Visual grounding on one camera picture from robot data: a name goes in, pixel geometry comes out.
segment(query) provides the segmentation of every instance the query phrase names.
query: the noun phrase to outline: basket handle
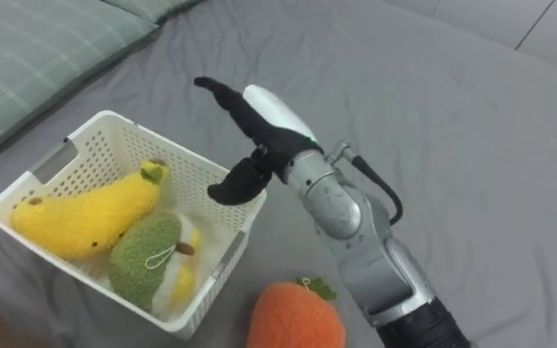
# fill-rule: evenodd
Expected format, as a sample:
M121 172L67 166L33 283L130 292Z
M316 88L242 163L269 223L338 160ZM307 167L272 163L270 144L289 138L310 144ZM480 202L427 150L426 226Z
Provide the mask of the basket handle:
M222 273L224 272L224 269L227 267L229 262L231 262L231 260L233 259L233 256L236 254L236 252L238 252L238 249L240 248L240 246L244 242L246 236L247 235L244 231L240 230L238 232L238 234L236 235L236 238L233 240L233 242L231 242L231 244L227 248L227 251L224 253L222 258L220 259L220 262L218 263L218 265L212 271L212 277L213 278L220 279L220 276L222 276Z
M65 138L62 143L57 145L46 156L39 160L38 163L30 169L30 172L38 181L45 185L77 156L78 150L76 146L69 138Z

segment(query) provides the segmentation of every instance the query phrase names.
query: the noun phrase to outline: yellow plush toy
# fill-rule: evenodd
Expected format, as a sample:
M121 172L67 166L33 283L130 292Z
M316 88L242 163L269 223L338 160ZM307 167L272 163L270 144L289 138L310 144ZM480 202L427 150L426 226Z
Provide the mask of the yellow plush toy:
M112 248L135 222L158 203L169 172L161 159L115 183L74 197L34 197L13 210L14 229L50 252L68 259Z

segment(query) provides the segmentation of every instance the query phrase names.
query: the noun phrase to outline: green plush toy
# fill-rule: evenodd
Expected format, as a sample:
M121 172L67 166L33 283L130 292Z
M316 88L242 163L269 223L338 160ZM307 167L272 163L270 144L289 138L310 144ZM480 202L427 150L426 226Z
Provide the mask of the green plush toy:
M199 231L186 217L146 217L111 252L108 278L113 291L153 315L168 315L192 297L199 244Z

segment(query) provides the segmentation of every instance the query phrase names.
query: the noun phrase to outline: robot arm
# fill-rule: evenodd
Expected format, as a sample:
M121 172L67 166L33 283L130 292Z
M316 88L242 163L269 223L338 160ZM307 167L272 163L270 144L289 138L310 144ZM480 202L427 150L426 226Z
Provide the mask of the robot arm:
M469 348L470 342L436 297L424 272L391 233L402 208L395 193L346 143L330 155L281 100L257 86L244 94L209 77L195 85L210 90L256 145L208 194L218 203L246 203L276 174L291 187L332 250L346 288L388 348ZM397 205L390 218L376 197L363 193L335 168L349 160Z

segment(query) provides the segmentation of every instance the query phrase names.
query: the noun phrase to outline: gray bedsheet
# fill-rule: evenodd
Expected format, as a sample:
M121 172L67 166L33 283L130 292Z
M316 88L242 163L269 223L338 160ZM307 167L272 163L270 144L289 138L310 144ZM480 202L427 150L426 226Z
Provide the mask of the gray bedsheet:
M251 144L191 86L200 74L275 91L325 147L342 137L357 144L404 200L396 235L481 348L557 347L557 68L378 0L198 5L2 151L0 191L107 108L230 166ZM61 347L235 348L245 346L264 287L328 276L348 347L381 347L287 188L270 186L253 231L190 342L153 328L1 232L0 312Z

